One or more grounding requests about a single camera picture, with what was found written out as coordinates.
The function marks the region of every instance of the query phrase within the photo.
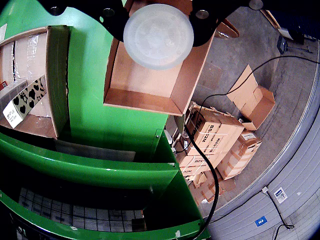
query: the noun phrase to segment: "corrugated metal wall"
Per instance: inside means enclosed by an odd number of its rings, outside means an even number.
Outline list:
[[[277,204],[287,224],[295,229],[281,230],[278,239],[308,239],[320,223],[320,83],[319,66],[313,92],[292,139],[279,158],[261,178],[237,199],[219,209],[209,226],[212,239],[272,239],[280,217],[275,206],[261,191],[269,187],[271,197],[282,187],[288,198]],[[257,227],[255,220],[265,216],[267,223]]]

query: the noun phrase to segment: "green metal panel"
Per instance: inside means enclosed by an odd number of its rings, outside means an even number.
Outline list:
[[[78,228],[73,230],[70,226],[54,222],[45,217],[37,215],[34,212],[29,211],[23,206],[19,205],[6,194],[0,190],[0,201],[6,205],[11,211],[16,213],[21,218],[30,222],[35,226],[41,227],[43,230],[49,233],[56,234],[74,240],[101,240],[101,239],[113,239],[113,240],[171,240],[177,239],[176,232],[180,232],[181,238],[184,239],[186,236],[195,235],[200,229],[202,221],[197,220],[189,222],[187,224],[178,225],[166,229],[153,230],[153,231],[142,231],[142,232],[102,232],[85,230]]]
[[[103,106],[107,60],[112,36],[91,17],[68,7],[52,16],[36,0],[12,0],[0,16],[5,38],[47,25],[70,26],[68,101],[75,142],[150,156],[168,115]]]
[[[64,154],[24,143],[2,133],[0,146],[2,154],[39,172],[94,186],[123,189],[152,187],[155,191],[163,191],[178,172],[178,167],[168,163],[119,162]]]

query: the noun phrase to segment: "concrete floor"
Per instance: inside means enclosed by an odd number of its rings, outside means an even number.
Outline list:
[[[240,37],[214,38],[203,72],[192,100],[201,104],[209,95],[227,93],[237,81],[247,64],[252,69],[266,60],[279,56],[277,42],[279,32],[272,27],[259,11],[241,7],[228,20],[238,29]],[[288,42],[291,47],[306,48],[313,52],[292,50],[285,55],[298,55],[312,60],[318,58],[318,43],[305,41],[305,46]],[[234,177],[236,189],[219,196],[217,208],[231,201],[252,184],[283,149],[309,98],[316,65],[296,58],[283,58],[269,62],[254,73],[259,85],[273,92],[275,107],[255,132],[262,145],[242,173]],[[236,106],[226,97],[208,99],[206,107],[241,117]],[[206,216],[211,204],[201,204],[199,209]]]

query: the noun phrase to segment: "stacked cardboard boxes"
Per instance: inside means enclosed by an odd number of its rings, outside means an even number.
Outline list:
[[[227,180],[240,174],[257,152],[261,142],[252,132],[243,131],[230,152],[217,166],[222,178]]]
[[[219,172],[217,170],[215,170],[215,172],[218,177],[219,195],[236,188],[236,184],[233,179],[224,181]],[[210,171],[205,171],[196,176],[188,187],[197,205],[201,202],[211,203],[215,198],[216,185],[214,177]]]
[[[215,109],[203,107],[200,113],[199,111],[200,107],[193,103],[186,120],[186,126],[194,136],[197,146],[207,156],[212,166],[216,168],[237,141],[244,126],[233,116]],[[183,151],[185,141],[187,141],[188,148]],[[209,170],[203,158],[190,143],[190,139],[181,137],[175,148],[178,152],[176,159],[184,176],[197,175]]]

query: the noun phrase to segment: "cardboard tray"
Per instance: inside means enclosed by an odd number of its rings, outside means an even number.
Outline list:
[[[186,15],[192,10],[190,0],[136,0],[127,2],[130,15],[142,6],[163,3],[177,7]],[[182,116],[195,91],[212,38],[193,47],[182,64],[168,70],[153,70],[134,62],[124,44],[113,39],[104,85],[104,105],[126,109]]]
[[[43,137],[57,138],[69,118],[66,82],[69,28],[66,26],[46,26],[28,30],[2,41],[0,48],[6,48],[11,43],[23,42],[24,38],[28,39],[30,36],[36,35],[39,36],[37,52],[32,63],[28,62],[30,64],[28,67],[32,67],[33,77],[35,78],[38,75],[45,75],[47,97],[45,101],[39,102],[32,109],[36,115],[32,115],[31,111],[15,130]],[[21,51],[15,54],[15,59],[19,62],[19,78],[27,79],[27,74],[30,70],[29,68],[25,69],[27,67],[27,49],[23,50],[21,48]],[[1,63],[8,65],[11,59],[11,54],[2,55]],[[10,74],[7,74],[7,76],[2,74],[1,76],[3,78],[11,77]],[[0,120],[0,125],[11,128],[5,118]]]

